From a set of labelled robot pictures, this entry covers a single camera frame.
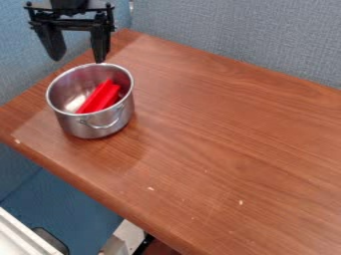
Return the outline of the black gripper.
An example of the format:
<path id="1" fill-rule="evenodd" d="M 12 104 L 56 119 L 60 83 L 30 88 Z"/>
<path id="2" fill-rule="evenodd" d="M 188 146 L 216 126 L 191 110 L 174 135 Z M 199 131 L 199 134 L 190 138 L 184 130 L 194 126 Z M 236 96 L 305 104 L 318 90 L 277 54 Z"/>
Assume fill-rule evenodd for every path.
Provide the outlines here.
<path id="1" fill-rule="evenodd" d="M 105 61 L 115 31 L 115 5 L 109 0 L 28 0 L 24 9 L 53 61 L 60 61 L 67 52 L 61 31 L 91 32 L 95 62 Z"/>

